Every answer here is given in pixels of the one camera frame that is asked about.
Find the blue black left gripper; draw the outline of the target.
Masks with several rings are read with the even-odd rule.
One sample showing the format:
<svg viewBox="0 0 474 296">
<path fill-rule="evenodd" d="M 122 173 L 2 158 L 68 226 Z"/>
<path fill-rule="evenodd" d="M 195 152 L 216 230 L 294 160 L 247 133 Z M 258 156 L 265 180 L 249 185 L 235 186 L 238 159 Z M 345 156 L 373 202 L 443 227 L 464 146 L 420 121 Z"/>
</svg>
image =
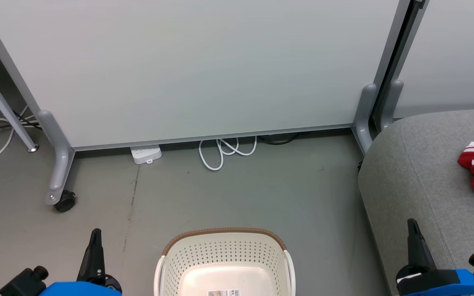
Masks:
<svg viewBox="0 0 474 296">
<path fill-rule="evenodd" d="M 121 296 L 120 283 L 105 274 L 102 231 L 94 229 L 84 253 L 77 281 L 46 285 L 40 296 Z"/>
</svg>

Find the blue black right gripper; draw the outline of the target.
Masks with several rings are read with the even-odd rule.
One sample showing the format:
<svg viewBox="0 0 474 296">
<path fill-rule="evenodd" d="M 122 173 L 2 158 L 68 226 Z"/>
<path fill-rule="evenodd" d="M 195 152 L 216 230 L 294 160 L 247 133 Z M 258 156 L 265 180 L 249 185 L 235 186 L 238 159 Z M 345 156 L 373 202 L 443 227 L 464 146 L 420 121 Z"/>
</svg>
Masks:
<svg viewBox="0 0 474 296">
<path fill-rule="evenodd" d="M 407 220 L 408 265 L 397 273 L 401 296 L 474 296 L 474 271 L 437 269 L 415 219 Z"/>
</svg>

